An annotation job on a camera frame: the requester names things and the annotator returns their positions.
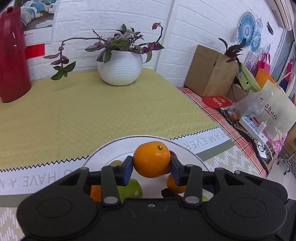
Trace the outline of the brown longan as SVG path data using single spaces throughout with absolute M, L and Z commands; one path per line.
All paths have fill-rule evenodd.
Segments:
M 114 160 L 114 161 L 112 161 L 109 165 L 110 166 L 112 166 L 112 167 L 116 167 L 116 166 L 120 166 L 120 165 L 122 165 L 122 161 L 120 161 L 120 160 Z

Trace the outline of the small orange tangerine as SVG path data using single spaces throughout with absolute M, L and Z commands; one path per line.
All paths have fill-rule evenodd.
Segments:
M 166 187 L 177 194 L 184 193 L 186 189 L 186 186 L 178 186 L 177 184 L 175 184 L 175 180 L 172 174 L 169 174 L 166 179 Z

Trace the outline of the mandarin with rough skin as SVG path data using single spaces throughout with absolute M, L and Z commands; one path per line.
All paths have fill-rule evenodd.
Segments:
M 92 185 L 90 197 L 95 202 L 101 202 L 101 186 L 100 185 Z

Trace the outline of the large green mango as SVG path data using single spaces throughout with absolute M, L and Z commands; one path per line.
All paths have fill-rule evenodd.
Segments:
M 142 198 L 143 197 L 141 185 L 138 183 L 137 180 L 133 178 L 129 180 L 128 185 L 118 186 L 117 189 L 119 192 L 121 202 L 124 202 L 126 198 Z

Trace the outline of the small green apple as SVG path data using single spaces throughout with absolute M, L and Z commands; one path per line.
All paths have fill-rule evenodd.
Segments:
M 207 202 L 208 200 L 209 199 L 206 196 L 202 195 L 202 202 Z

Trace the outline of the large orange with stem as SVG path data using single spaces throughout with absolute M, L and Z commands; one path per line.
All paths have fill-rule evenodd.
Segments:
M 167 146 L 158 141 L 138 146 L 133 153 L 133 166 L 145 178 L 157 178 L 169 168 L 171 155 Z

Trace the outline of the white ceramic plate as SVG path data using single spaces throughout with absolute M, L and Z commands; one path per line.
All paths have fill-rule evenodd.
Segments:
M 97 149 L 84 163 L 89 171 L 100 171 L 113 161 L 124 161 L 133 157 L 134 170 L 131 178 L 138 181 L 144 198 L 161 198 L 166 188 L 169 166 L 169 151 L 177 155 L 183 164 L 193 164 L 206 171 L 204 163 L 190 150 L 172 140 L 153 136 L 123 137 Z

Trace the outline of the plaid cloth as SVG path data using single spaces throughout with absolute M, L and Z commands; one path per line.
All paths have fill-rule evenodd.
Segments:
M 188 99 L 190 99 L 203 113 L 205 113 L 211 120 L 217 123 L 221 130 L 223 130 L 228 137 L 236 144 L 236 147 L 245 154 L 249 161 L 251 161 L 255 167 L 259 170 L 259 173 L 263 175 L 264 178 L 267 178 L 269 171 L 263 166 L 263 164 L 257 159 L 255 154 L 255 149 L 252 142 L 248 141 L 244 136 L 242 136 L 238 130 L 227 121 L 224 115 L 217 109 L 212 109 L 203 103 L 202 98 L 192 92 L 188 88 L 180 88 L 178 90 L 182 92 Z

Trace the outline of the white power strip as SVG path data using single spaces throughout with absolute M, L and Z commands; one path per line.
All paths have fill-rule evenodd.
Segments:
M 254 149 L 258 159 L 267 160 L 267 155 L 264 146 L 267 143 L 267 137 L 257 130 L 257 126 L 248 117 L 243 117 L 239 123 L 244 127 L 248 134 L 251 135 L 254 141 Z

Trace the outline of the patterned tablecloth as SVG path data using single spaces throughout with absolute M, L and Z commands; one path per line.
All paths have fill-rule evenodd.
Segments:
M 42 79 L 1 104 L 1 240 L 23 237 L 16 208 L 25 196 L 78 169 L 100 146 L 129 136 L 172 140 L 195 155 L 225 143 L 202 161 L 209 170 L 263 177 L 217 123 L 150 69 L 128 86 L 106 84 L 96 70 Z

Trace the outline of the red envelope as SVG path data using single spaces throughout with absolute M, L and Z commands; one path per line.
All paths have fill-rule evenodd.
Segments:
M 233 104 L 232 101 L 222 95 L 204 96 L 202 97 L 202 101 L 205 105 L 214 109 L 228 108 Z

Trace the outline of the white tote bag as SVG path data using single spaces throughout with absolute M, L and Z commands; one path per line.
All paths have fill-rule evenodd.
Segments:
M 258 123 L 266 123 L 264 131 L 273 141 L 281 139 L 295 124 L 295 104 L 289 99 L 295 84 L 295 73 L 289 74 L 292 80 L 286 90 L 267 80 L 262 90 L 272 95 L 263 98 L 263 111 L 255 118 Z

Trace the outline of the clear plastic bag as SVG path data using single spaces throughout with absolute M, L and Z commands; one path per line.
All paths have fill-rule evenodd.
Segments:
M 253 118 L 259 116 L 265 106 L 266 100 L 273 96 L 272 91 L 251 91 L 248 96 L 234 103 L 227 111 L 230 117 L 237 121 L 245 116 Z

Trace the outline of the brown cardboard box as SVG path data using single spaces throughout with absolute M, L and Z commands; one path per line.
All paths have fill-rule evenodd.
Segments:
M 239 70 L 236 61 L 228 60 L 223 53 L 198 45 L 185 79 L 185 87 L 201 97 L 226 96 Z

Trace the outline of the green box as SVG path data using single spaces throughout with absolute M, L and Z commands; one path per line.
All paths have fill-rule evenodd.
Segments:
M 257 92 L 261 90 L 254 76 L 244 66 L 244 64 L 241 64 L 241 71 L 237 72 L 236 77 L 244 91 L 249 92 L 252 90 Z

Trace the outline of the white pot purple plant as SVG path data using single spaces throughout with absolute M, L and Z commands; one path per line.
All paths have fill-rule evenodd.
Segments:
M 114 86 L 129 85 L 140 76 L 143 64 L 151 61 L 153 52 L 164 49 L 160 43 L 164 28 L 159 22 L 152 24 L 153 30 L 158 28 L 160 35 L 157 40 L 139 44 L 138 41 L 143 41 L 144 36 L 140 31 L 135 31 L 132 27 L 127 28 L 124 24 L 107 39 L 93 31 L 96 35 L 93 38 L 95 43 L 85 48 L 85 51 L 99 52 L 96 58 L 97 68 L 104 82 Z

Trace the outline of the dark purple potted plant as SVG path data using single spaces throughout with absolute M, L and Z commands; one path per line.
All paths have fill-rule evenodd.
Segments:
M 223 42 L 223 44 L 225 45 L 226 47 L 226 51 L 224 53 L 225 56 L 228 57 L 228 60 L 226 61 L 227 63 L 230 63 L 230 62 L 237 62 L 238 64 L 238 69 L 239 69 L 239 72 L 241 72 L 242 70 L 242 64 L 238 58 L 239 55 L 242 55 L 241 54 L 241 51 L 243 50 L 243 47 L 245 46 L 246 44 L 246 39 L 243 38 L 242 42 L 240 44 L 235 44 L 235 45 L 232 45 L 232 46 L 228 46 L 227 42 L 222 39 L 222 38 L 218 38 L 221 42 Z

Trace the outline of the red thermos jug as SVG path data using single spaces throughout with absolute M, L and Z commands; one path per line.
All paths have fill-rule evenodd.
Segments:
M 32 87 L 25 58 L 21 8 L 8 7 L 1 14 L 1 101 L 12 102 Z

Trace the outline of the blue wall decoration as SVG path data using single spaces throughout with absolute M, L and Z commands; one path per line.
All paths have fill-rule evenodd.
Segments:
M 256 18 L 252 13 L 246 12 L 238 24 L 236 41 L 241 43 L 245 39 L 244 47 L 255 53 L 261 46 L 262 28 L 262 20 Z

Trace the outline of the bedding wall poster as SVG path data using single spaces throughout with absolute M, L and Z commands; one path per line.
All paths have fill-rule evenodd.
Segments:
M 58 0 L 20 0 L 21 24 L 26 42 L 26 59 L 45 54 L 45 45 L 52 42 L 53 24 Z

